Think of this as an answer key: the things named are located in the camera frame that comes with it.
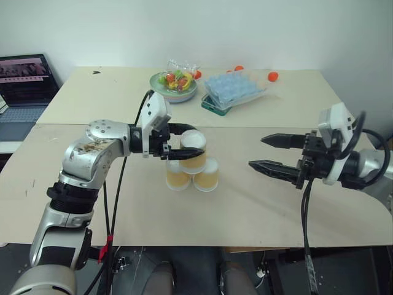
black cable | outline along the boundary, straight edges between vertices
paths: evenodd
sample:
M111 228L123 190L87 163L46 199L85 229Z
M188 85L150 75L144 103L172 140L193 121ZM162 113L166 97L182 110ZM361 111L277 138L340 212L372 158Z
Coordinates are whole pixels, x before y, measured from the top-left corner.
M110 233L110 228L109 228L109 213L108 213L108 196L107 196L107 190L106 190L106 181L104 181L104 208L105 208L105 223L106 223L106 235L108 236Z
M348 145L345 147L344 151L342 151L341 154L338 155L338 157L336 158L337 160L344 159L353 151L357 142L359 141L365 119L366 119L366 113L362 111L360 115L356 118L355 122L353 123L353 125L356 125L356 128L354 129L351 140L349 141Z
M102 272L104 271L106 266L106 260L104 261L104 263L102 264L101 268L99 269L98 273L96 274L96 276L94 277L93 281L90 283L90 286L87 288L87 290L84 292L84 295L88 295L90 294L90 292L92 291L92 289L94 288L94 286L96 285L99 277L101 276Z
M318 295L319 293L318 293L318 287L317 287L317 282L316 282L316 277L315 277L314 264L313 264L313 260L311 259L311 250L309 248L308 236L307 236L308 204L309 204L311 187L313 186L313 181L314 181L314 179L311 179L308 181L306 189L303 193L302 205L301 205L302 210L301 211L302 211L303 239L304 239L304 244L305 244L305 264L306 264L306 269L307 269L307 274L308 274L308 288L309 288L310 294Z
M366 186L371 186L372 184L376 183L381 177L385 174L389 164L391 162L391 152L389 150L389 145L387 141L377 132L370 130L370 129L363 129L364 133L370 134L374 136L383 146L383 151L385 153L385 158L383 160L383 164L379 172L369 181L366 182Z
M138 113L135 118L135 125L138 123L139 116L141 115L142 108L145 104L145 101L147 98L150 99L150 97L153 95L154 91L149 90L146 92L145 96L143 97L141 101L141 105L139 106ZM119 202L119 195L120 195L120 188L122 186L122 179L123 179L123 174L124 174L124 168L125 164L127 162L127 157L124 157L123 160L123 165L122 169L120 171L120 176L119 176L119 181L117 183L117 191L116 191L116 196L115 196L115 205L113 209L113 214L112 214L112 224L111 224L111 232L110 235L113 236L115 232L115 222L116 222L116 214L117 214L117 204ZM107 264L107 270L106 270L106 295L110 295L111 293L111 286L112 286L112 279L113 279L113 274L112 274L112 266L113 266L113 257L112 257L112 244L113 241L108 241L107 242L107 256L108 256L108 264Z

stacked paper cups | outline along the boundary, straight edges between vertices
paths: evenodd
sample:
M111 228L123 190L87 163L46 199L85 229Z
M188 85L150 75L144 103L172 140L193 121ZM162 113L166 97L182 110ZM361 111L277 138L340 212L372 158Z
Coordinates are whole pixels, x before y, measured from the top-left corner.
M186 189L193 179L194 186L202 192L213 191L219 181L217 160L206 155L206 138L198 130L182 134L180 148L203 149L204 153L188 160L166 161L166 183L174 191Z

laptop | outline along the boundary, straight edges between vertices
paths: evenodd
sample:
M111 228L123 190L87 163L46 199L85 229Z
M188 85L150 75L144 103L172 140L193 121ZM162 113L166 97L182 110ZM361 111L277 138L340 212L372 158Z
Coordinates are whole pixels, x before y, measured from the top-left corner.
M0 57L0 141L23 141L58 90L43 54Z

white wall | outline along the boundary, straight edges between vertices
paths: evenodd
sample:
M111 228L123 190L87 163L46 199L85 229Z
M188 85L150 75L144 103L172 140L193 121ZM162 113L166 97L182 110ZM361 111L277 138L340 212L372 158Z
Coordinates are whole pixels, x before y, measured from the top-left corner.
M320 69L367 126L393 133L392 0L0 0L0 56L75 66Z

person's leg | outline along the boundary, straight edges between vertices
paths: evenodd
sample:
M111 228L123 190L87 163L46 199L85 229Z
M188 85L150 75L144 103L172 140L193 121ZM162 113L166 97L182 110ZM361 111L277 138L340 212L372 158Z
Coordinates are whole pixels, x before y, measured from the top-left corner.
M254 284L237 263L226 261L221 265L220 287L224 295L257 295Z
M173 295L174 277L170 263L157 265L143 289L142 295Z

